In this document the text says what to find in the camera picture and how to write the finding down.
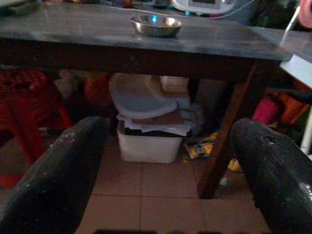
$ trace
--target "red stool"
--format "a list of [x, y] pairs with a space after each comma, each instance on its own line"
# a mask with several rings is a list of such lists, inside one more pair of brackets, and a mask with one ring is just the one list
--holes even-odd
[[[43, 126], [63, 129], [72, 126], [52, 80], [34, 69], [0, 70], [0, 128], [17, 137], [30, 164], [45, 152], [39, 133], [39, 127]], [[0, 175], [0, 186], [12, 188], [21, 177]]]

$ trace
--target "wooden table frame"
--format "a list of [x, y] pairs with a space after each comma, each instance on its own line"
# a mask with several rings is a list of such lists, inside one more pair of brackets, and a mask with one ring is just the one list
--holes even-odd
[[233, 156], [231, 126], [236, 120], [253, 115], [279, 65], [274, 60], [21, 39], [0, 39], [0, 64], [236, 82], [212, 155], [198, 184], [200, 198], [213, 198]]

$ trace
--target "gray tabletop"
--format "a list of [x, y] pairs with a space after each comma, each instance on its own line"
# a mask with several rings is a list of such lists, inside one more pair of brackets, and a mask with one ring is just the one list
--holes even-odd
[[272, 43], [312, 63], [312, 33], [289, 31], [283, 43], [284, 30], [250, 27], [251, 30], [265, 37]]
[[0, 38], [69, 42], [257, 59], [289, 60], [291, 53], [232, 21], [179, 17], [175, 38], [138, 35], [130, 17], [146, 13], [83, 4], [41, 6], [23, 17], [0, 19]]

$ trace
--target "metal bowl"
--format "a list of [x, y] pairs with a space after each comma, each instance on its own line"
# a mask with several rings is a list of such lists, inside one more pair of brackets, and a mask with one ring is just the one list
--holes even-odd
[[182, 27], [174, 18], [157, 15], [133, 16], [131, 22], [138, 33], [158, 38], [173, 37]]

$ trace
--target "white storage box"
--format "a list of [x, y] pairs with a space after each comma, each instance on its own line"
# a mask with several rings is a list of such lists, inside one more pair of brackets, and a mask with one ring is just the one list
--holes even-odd
[[131, 162], [171, 163], [175, 160], [182, 137], [131, 136], [120, 132], [121, 157]]

